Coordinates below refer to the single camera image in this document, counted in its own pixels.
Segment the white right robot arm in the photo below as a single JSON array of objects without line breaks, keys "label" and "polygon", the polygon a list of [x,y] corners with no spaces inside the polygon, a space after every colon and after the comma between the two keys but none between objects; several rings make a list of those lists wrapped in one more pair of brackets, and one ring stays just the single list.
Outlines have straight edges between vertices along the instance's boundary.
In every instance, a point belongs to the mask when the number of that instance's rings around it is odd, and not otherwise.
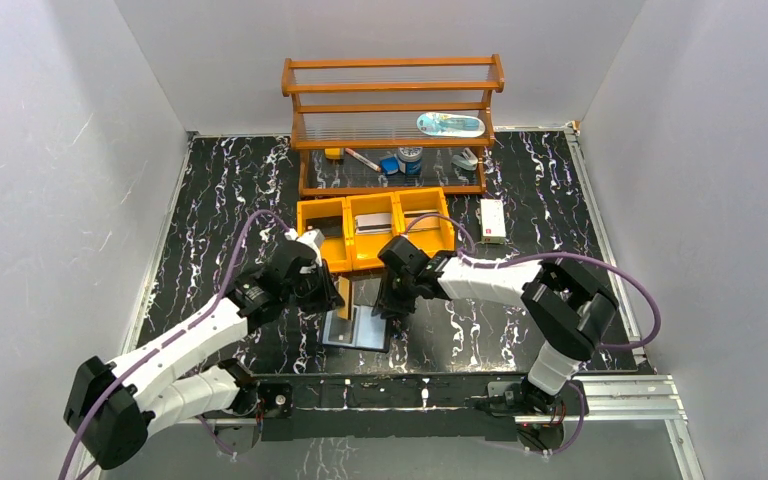
[{"label": "white right robot arm", "polygon": [[483,261],[440,250],[428,255],[407,237],[390,240],[379,252],[385,267],[375,311],[399,318],[417,299],[477,300],[524,310],[544,343],[523,387],[525,405],[550,413],[563,387],[593,357],[619,311],[612,291],[570,254],[546,258]]}]

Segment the grey card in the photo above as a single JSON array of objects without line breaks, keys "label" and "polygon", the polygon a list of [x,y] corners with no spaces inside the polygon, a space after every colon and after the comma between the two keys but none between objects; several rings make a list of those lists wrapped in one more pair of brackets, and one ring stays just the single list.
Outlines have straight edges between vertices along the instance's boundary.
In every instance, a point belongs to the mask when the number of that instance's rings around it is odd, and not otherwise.
[{"label": "grey card", "polygon": [[351,346],[354,340],[354,322],[341,317],[325,319],[322,343],[329,346]]}]

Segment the gold VIP card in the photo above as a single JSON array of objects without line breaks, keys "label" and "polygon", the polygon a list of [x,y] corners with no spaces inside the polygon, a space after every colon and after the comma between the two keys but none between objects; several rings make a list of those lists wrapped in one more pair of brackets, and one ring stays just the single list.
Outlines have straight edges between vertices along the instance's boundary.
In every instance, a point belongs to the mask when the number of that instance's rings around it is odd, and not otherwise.
[{"label": "gold VIP card", "polygon": [[352,319],[352,283],[347,277],[339,276],[336,286],[342,301],[336,310],[336,316],[339,319],[349,321]]}]

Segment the black leather card holder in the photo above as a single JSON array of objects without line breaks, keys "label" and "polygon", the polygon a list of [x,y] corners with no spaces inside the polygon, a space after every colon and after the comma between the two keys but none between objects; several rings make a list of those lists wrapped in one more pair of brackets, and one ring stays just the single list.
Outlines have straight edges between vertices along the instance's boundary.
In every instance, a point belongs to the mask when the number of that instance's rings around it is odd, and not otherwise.
[{"label": "black leather card holder", "polygon": [[[336,310],[330,311],[326,314],[325,319],[329,316],[336,316]],[[360,351],[370,351],[379,353],[388,353],[390,350],[391,336],[390,336],[390,324],[387,320],[380,318],[373,314],[373,307],[365,305],[352,305],[352,319],[354,322],[354,340],[351,346],[338,347]],[[323,328],[320,334],[320,342],[322,343]]]}]

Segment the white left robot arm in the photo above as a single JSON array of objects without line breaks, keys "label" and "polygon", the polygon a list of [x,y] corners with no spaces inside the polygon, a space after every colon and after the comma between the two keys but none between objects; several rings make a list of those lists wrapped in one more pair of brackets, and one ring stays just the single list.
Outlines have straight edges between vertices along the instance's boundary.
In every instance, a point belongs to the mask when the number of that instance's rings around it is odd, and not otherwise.
[{"label": "white left robot arm", "polygon": [[295,305],[304,313],[343,306],[321,249],[319,230],[289,231],[272,257],[222,287],[207,305],[146,345],[105,362],[94,356],[76,371],[64,420],[70,449],[84,447],[102,470],[134,457],[160,431],[204,413],[286,417],[291,387],[261,383],[237,360],[193,370],[223,347],[248,337]]}]

